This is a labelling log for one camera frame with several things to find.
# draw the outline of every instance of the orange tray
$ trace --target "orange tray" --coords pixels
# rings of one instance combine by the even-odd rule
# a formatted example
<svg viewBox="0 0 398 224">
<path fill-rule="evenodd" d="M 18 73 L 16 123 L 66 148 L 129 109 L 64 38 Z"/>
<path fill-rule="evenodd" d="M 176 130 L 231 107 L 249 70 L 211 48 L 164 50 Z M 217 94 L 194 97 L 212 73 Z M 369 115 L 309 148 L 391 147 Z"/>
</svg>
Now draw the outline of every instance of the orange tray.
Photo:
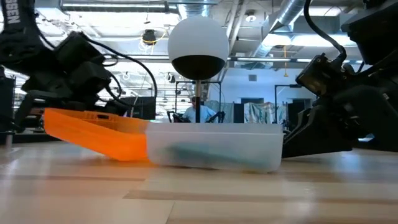
<svg viewBox="0 0 398 224">
<path fill-rule="evenodd" d="M 148 121 L 92 111 L 46 108 L 45 132 L 119 161 L 149 161 Z"/>
</svg>

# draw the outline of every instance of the ball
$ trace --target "ball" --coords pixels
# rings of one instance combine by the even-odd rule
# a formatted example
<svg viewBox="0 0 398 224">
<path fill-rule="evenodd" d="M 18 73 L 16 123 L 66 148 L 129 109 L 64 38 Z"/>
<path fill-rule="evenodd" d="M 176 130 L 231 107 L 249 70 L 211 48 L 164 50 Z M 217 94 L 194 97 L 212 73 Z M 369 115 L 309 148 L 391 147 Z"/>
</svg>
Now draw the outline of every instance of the ball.
<svg viewBox="0 0 398 224">
<path fill-rule="evenodd" d="M 224 67 L 229 43 L 226 30 L 209 17 L 188 17 L 173 29 L 168 42 L 174 69 L 191 80 L 206 80 Z"/>
</svg>

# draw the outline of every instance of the translucent plastic bin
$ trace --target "translucent plastic bin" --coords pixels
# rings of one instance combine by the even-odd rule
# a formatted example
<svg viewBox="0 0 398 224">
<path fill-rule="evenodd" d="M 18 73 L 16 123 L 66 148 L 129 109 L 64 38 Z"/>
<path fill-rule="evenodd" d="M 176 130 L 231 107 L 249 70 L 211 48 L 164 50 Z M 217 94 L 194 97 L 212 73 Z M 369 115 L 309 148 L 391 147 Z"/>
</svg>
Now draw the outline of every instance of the translucent plastic bin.
<svg viewBox="0 0 398 224">
<path fill-rule="evenodd" d="M 119 161 L 146 161 L 149 122 L 114 114 L 46 108 L 47 134 Z"/>
<path fill-rule="evenodd" d="M 150 123 L 148 158 L 155 164 L 270 172 L 282 157 L 279 124 Z"/>
</svg>

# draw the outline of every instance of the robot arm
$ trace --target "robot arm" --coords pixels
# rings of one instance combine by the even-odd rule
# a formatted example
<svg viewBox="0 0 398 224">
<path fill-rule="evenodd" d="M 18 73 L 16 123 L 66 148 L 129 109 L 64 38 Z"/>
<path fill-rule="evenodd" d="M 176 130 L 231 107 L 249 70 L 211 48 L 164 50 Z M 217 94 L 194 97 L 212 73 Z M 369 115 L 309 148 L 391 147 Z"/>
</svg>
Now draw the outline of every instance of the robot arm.
<svg viewBox="0 0 398 224">
<path fill-rule="evenodd" d="M 129 105 L 115 96 L 109 87 L 111 78 L 119 88 L 120 84 L 104 68 L 105 57 L 92 44 L 141 65 L 154 82 L 157 95 L 154 76 L 140 61 L 90 40 L 80 32 L 71 32 L 58 46 L 49 49 L 40 39 L 46 41 L 35 22 L 34 0 L 0 1 L 4 18 L 4 30 L 0 33 L 0 65 L 29 77 L 21 88 L 27 94 L 15 115 L 16 125 L 29 114 L 38 99 L 45 100 L 46 107 L 124 114 Z M 98 93 L 104 88 L 114 100 L 106 106 L 96 106 L 100 100 Z"/>
<path fill-rule="evenodd" d="M 364 62 L 373 65 L 353 73 L 343 60 L 317 55 L 296 82 L 319 99 L 299 114 L 296 129 L 285 137 L 282 157 L 352 150 L 358 138 L 373 134 L 384 150 L 397 151 L 398 127 L 398 1 L 364 1 L 366 9 L 341 26 L 358 45 Z M 327 39 L 327 34 L 312 29 Z M 345 52 L 340 45 L 336 48 Z"/>
</svg>

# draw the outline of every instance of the wooden table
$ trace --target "wooden table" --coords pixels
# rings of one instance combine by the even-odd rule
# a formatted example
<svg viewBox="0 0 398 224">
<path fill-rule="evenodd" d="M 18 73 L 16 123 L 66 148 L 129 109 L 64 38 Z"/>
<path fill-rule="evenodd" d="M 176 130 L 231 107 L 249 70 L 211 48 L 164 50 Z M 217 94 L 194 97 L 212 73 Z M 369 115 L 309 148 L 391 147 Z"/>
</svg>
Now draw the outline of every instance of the wooden table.
<svg viewBox="0 0 398 224">
<path fill-rule="evenodd" d="M 0 223 L 398 223 L 398 154 L 284 160 L 273 174 L 120 163 L 63 142 L 0 149 Z"/>
</svg>

